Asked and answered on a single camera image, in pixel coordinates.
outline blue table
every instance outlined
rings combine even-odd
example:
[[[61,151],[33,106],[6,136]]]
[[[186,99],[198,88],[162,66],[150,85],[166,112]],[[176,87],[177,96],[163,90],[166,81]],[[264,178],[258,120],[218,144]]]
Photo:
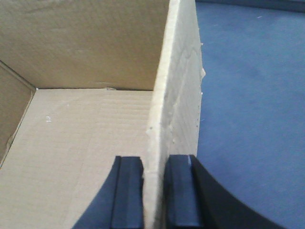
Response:
[[[197,3],[203,42],[198,159],[234,196],[305,225],[305,14]]]

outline box flap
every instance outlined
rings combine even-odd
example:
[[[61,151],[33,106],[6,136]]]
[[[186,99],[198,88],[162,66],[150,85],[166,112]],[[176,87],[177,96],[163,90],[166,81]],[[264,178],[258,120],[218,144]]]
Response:
[[[0,60],[38,88],[152,90],[168,0],[1,0]]]

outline cardboard box floor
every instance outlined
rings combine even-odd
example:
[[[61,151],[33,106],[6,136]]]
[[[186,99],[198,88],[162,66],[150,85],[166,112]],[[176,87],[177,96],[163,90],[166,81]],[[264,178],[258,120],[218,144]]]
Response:
[[[71,228],[115,155],[145,157],[151,96],[38,90],[1,169],[1,228]]]

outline cardboard divider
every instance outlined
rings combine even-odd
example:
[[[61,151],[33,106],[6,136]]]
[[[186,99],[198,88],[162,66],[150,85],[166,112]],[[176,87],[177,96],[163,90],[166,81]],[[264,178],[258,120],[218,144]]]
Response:
[[[170,1],[152,96],[145,160],[145,228],[159,228],[165,162],[170,154],[197,153],[201,110],[201,43],[195,2]]]

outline corrugated cardboard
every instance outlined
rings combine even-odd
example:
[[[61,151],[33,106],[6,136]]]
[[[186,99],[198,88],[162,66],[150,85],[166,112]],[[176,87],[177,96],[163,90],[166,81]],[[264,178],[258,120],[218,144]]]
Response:
[[[0,60],[38,88],[152,90],[168,0],[1,0]]]
[[[1,229],[71,228],[115,155],[146,158],[152,92],[38,90],[0,173]]]
[[[0,62],[0,167],[35,89]]]
[[[0,58],[35,87],[153,88],[39,89],[0,170],[0,228],[70,228],[115,155],[141,156],[145,228],[160,228],[165,161],[197,151],[204,71],[195,2],[0,6]]]
[[[196,154],[204,76],[195,2],[170,1],[149,114],[145,228],[159,228],[163,170],[169,154]]]

